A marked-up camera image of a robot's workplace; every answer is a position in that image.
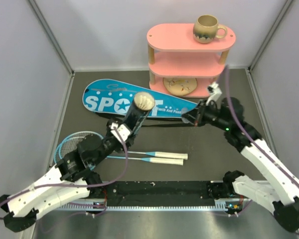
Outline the clear round tube lid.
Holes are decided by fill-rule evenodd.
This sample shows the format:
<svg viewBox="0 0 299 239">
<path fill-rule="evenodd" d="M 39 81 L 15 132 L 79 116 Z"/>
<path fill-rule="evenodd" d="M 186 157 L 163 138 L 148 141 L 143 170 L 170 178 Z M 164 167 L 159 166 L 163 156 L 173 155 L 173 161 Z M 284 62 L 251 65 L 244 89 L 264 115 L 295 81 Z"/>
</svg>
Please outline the clear round tube lid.
<svg viewBox="0 0 299 239">
<path fill-rule="evenodd" d="M 182 108 L 181 109 L 181 120 L 182 120 L 183 123 L 192 124 L 193 117 L 189 113 L 189 109 L 188 108 Z"/>
</svg>

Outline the black shuttlecock tube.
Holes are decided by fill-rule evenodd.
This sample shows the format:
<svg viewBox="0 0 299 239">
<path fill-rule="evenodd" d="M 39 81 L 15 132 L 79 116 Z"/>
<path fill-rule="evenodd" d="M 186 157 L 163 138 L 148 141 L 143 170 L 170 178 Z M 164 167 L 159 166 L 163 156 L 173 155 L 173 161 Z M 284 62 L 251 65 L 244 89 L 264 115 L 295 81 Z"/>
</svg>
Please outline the black shuttlecock tube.
<svg viewBox="0 0 299 239">
<path fill-rule="evenodd" d="M 125 123 L 133 132 L 133 135 L 137 135 L 139 129 L 142 127 L 143 122 L 148 117 L 151 111 L 140 110 L 134 103 L 134 99 L 123 119 Z"/>
</svg>

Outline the blue sport racket bag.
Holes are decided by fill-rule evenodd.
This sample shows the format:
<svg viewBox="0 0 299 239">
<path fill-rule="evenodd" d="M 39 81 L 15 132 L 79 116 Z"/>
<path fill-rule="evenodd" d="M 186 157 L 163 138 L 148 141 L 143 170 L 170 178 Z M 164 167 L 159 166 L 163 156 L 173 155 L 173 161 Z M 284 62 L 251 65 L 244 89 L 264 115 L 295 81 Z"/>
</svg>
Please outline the blue sport racket bag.
<svg viewBox="0 0 299 239">
<path fill-rule="evenodd" d="M 84 91 L 82 102 L 91 112 L 124 116 L 138 92 L 147 92 L 154 97 L 155 106 L 149 114 L 149 118 L 152 119 L 180 119 L 182 114 L 197 105 L 188 100 L 113 79 L 100 79 L 90 83 Z"/>
</svg>

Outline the white feather shuttlecock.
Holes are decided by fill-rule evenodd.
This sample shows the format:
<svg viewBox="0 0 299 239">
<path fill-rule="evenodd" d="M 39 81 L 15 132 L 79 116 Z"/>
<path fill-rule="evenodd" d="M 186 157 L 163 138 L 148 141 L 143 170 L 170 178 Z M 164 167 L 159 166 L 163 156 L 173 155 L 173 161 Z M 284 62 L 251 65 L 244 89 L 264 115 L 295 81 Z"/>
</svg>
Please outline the white feather shuttlecock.
<svg viewBox="0 0 299 239">
<path fill-rule="evenodd" d="M 154 97 L 147 92 L 138 92 L 134 96 L 135 105 L 143 111 L 151 111 L 155 106 Z"/>
</svg>

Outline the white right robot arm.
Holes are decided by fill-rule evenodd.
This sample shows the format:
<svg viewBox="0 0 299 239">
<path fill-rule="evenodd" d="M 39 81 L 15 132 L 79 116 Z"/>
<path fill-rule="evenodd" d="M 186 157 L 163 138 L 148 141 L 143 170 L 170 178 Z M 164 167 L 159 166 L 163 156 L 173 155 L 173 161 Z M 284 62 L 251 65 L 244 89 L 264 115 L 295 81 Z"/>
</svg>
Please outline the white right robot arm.
<svg viewBox="0 0 299 239">
<path fill-rule="evenodd" d="M 200 100 L 195 108 L 182 114 L 182 119 L 192 126 L 209 124 L 224 130 L 227 142 L 268 181 L 268 185 L 261 185 L 239 171 L 227 172 L 222 185 L 226 196 L 245 196 L 267 209 L 286 231 L 299 229 L 299 179 L 244 120 L 244 108 L 237 98 L 224 98 L 219 107 L 214 101 Z"/>
</svg>

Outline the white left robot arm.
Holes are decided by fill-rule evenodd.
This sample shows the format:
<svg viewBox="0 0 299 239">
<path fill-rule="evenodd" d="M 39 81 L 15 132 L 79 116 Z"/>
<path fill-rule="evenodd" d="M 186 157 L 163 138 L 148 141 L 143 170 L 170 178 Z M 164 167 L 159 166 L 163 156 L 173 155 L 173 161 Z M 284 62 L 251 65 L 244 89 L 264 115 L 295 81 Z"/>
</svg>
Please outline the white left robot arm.
<svg viewBox="0 0 299 239">
<path fill-rule="evenodd" d="M 127 153 L 136 137 L 136 125 L 128 120 L 111 121 L 105 137 L 97 133 L 78 136 L 74 150 L 60 156 L 37 181 L 19 193 L 0 197 L 0 208 L 6 212 L 1 218 L 4 226 L 18 233 L 58 207 L 89 196 L 99 197 L 103 187 L 116 179 L 103 182 L 91 168 L 114 151 Z"/>
</svg>

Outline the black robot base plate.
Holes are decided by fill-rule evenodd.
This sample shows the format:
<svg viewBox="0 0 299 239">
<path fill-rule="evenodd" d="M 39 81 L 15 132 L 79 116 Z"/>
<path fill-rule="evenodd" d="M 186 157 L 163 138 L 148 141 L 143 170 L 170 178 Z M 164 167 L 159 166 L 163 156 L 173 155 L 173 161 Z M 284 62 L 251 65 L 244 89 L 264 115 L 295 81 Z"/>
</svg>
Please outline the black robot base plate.
<svg viewBox="0 0 299 239">
<path fill-rule="evenodd" d="M 210 181 L 121 181 L 105 187 L 108 206 L 214 206 L 229 198 L 223 183 Z"/>
</svg>

